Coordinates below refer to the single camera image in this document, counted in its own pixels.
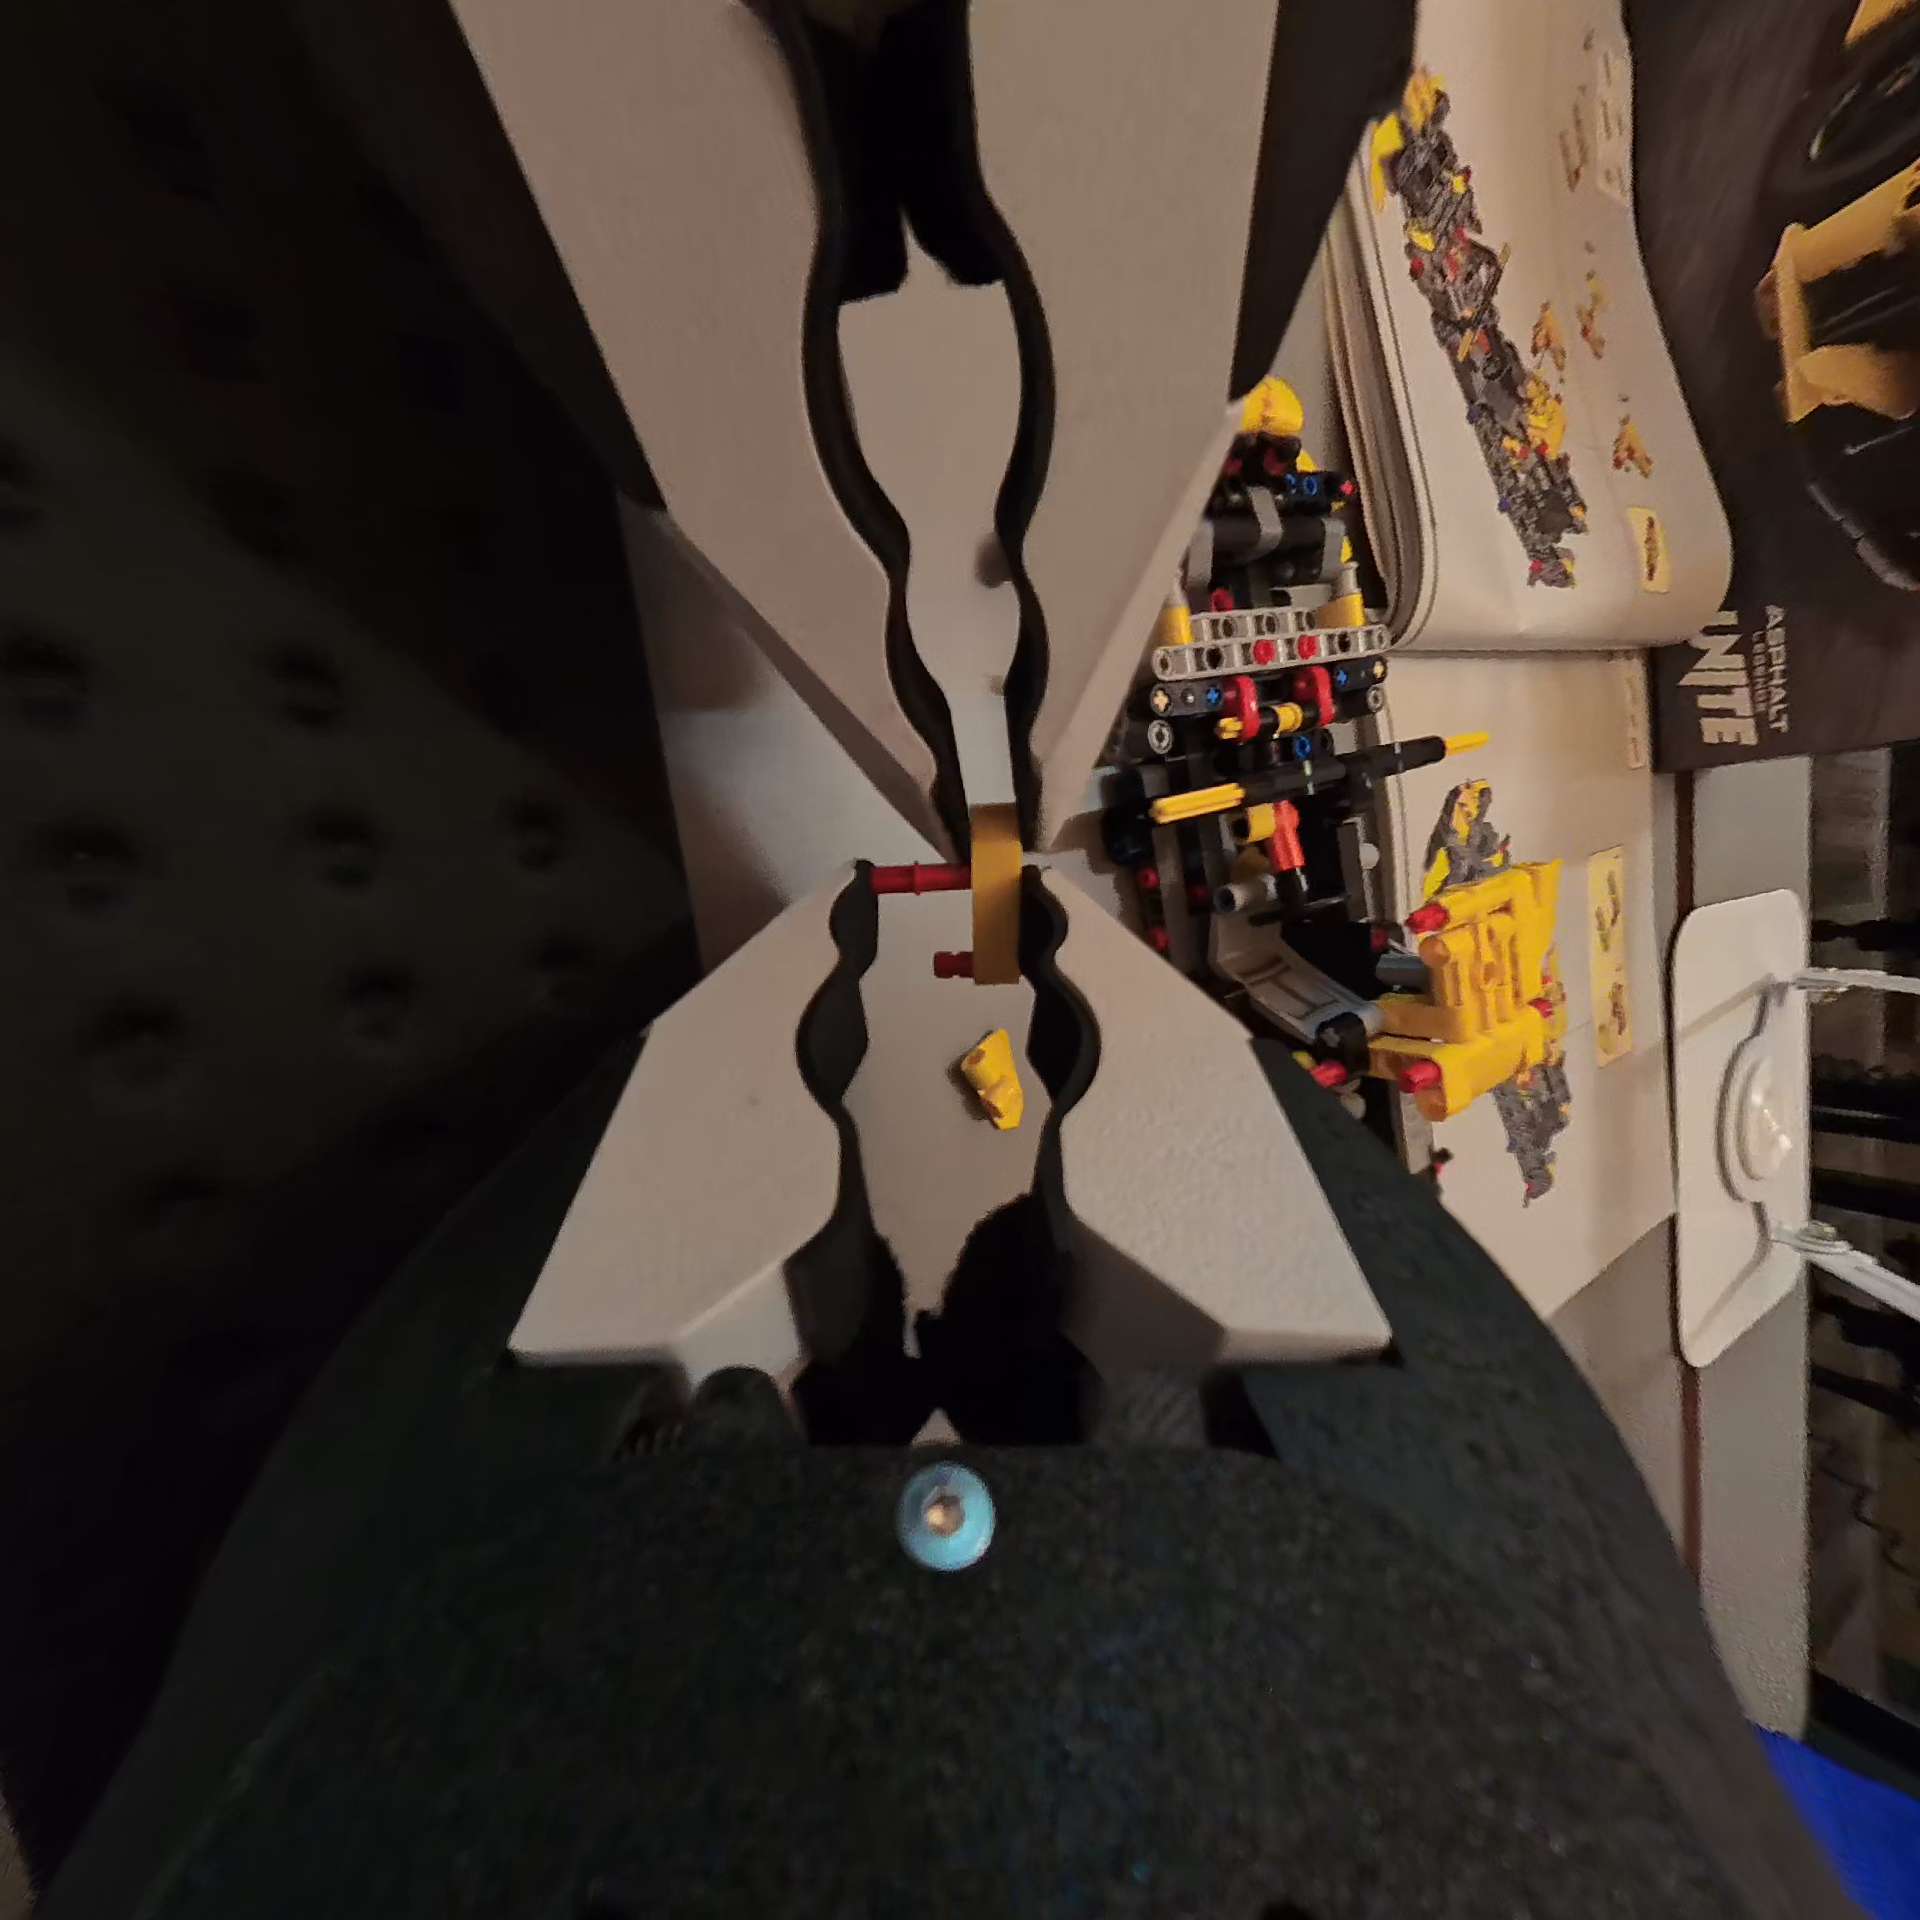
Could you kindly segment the lego instruction booklet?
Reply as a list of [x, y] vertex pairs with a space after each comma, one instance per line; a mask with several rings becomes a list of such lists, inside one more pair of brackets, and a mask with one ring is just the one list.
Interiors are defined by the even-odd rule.
[[1419, 5], [1323, 261], [1385, 714], [1488, 733], [1393, 800], [1402, 898], [1560, 866], [1547, 1060], [1426, 1129], [1552, 1317], [1674, 1212], [1646, 668], [1733, 578], [1642, 259], [1624, 8]]

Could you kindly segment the yellow lego beam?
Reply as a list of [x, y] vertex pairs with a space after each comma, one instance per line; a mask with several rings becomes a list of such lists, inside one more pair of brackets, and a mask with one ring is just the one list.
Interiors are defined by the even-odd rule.
[[970, 813], [973, 979], [978, 988], [1021, 981], [1024, 839], [1016, 802]]

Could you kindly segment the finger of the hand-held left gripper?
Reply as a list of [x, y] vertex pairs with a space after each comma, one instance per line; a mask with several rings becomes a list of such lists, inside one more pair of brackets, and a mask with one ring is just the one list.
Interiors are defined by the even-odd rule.
[[1273, 2], [973, 5], [1022, 403], [998, 536], [1024, 841], [1079, 809], [1227, 445]]
[[453, 13], [675, 531], [867, 779], [967, 852], [910, 533], [851, 409], [849, 197], [801, 8]]

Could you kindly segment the lego car chassis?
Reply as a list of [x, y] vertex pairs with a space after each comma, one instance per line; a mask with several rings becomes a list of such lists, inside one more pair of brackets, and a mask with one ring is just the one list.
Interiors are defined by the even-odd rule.
[[1385, 874], [1398, 787], [1485, 737], [1389, 733], [1358, 489], [1303, 433], [1279, 375], [1240, 405], [1112, 733], [1103, 851], [1144, 939], [1362, 1119], [1488, 1103], [1535, 1205], [1574, 1119], [1562, 864], [1514, 855], [1493, 787], [1465, 779], [1416, 874]]

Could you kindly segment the white document stand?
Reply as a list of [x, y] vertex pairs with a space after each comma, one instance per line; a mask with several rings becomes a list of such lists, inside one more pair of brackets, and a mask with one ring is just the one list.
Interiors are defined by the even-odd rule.
[[1837, 1229], [1811, 1195], [1809, 1010], [1847, 992], [1915, 996], [1911, 977], [1815, 967], [1787, 889], [1709, 904], [1672, 946], [1672, 1178], [1675, 1341], [1709, 1370], [1806, 1267], [1905, 1322], [1919, 1288]]

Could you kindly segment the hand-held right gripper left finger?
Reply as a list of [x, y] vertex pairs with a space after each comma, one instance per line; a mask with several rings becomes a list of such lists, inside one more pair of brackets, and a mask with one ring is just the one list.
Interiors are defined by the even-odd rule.
[[854, 1351], [878, 1288], [849, 1114], [875, 954], [873, 866], [851, 863], [655, 1020], [518, 1361], [792, 1375]]

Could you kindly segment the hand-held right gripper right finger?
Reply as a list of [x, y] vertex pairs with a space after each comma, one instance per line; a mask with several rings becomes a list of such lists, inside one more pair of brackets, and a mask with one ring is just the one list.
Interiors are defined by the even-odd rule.
[[1086, 1049], [1049, 1095], [1064, 1331], [1105, 1379], [1377, 1357], [1393, 1333], [1254, 1036], [1053, 869], [1030, 979]]

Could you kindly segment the black dotted floor mat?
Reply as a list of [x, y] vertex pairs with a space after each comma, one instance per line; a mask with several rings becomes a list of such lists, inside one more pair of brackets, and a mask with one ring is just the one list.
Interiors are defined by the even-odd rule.
[[645, 468], [450, 5], [5, 5], [5, 1821], [681, 984]]

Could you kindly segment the blue storage bin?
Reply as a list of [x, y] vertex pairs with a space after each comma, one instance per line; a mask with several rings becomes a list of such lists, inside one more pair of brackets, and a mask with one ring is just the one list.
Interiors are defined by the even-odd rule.
[[1919, 1801], [1787, 1735], [1753, 1732], [1856, 1907], [1874, 1917], [1915, 1917]]

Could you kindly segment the lego set box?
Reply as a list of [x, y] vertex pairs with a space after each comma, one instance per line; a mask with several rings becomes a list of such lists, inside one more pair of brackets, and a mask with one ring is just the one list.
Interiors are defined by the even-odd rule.
[[1915, 5], [1626, 5], [1640, 237], [1733, 533], [1670, 772], [1915, 741]]

